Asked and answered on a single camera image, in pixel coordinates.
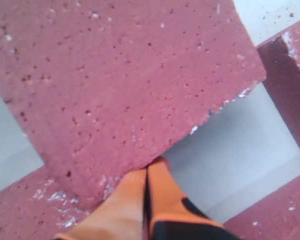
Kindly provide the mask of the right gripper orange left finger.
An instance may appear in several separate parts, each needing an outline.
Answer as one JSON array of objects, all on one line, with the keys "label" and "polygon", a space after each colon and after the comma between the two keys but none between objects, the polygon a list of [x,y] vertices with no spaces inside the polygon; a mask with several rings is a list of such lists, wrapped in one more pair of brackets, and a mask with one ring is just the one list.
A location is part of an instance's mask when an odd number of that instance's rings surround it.
[{"label": "right gripper orange left finger", "polygon": [[113,193],[86,219],[56,240],[142,240],[146,169],[126,174]]}]

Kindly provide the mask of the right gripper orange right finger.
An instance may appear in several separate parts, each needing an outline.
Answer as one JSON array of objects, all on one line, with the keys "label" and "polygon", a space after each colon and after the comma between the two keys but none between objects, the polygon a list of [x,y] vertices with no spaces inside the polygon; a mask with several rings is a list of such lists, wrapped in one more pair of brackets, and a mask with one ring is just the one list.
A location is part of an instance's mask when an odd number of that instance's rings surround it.
[{"label": "right gripper orange right finger", "polygon": [[238,238],[190,201],[163,157],[157,157],[146,167],[146,220],[149,240]]}]

